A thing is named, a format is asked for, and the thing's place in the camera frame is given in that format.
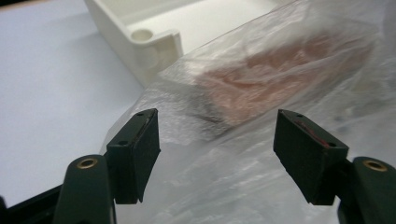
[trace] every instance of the clear plastic bag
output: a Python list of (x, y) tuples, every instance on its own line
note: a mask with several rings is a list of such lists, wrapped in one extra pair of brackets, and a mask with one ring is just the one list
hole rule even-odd
[(276, 112), (297, 111), (396, 165), (396, 4), (295, 1), (182, 57), (109, 131), (156, 107), (162, 153), (144, 202), (119, 223), (338, 223), (308, 204), (273, 152)]

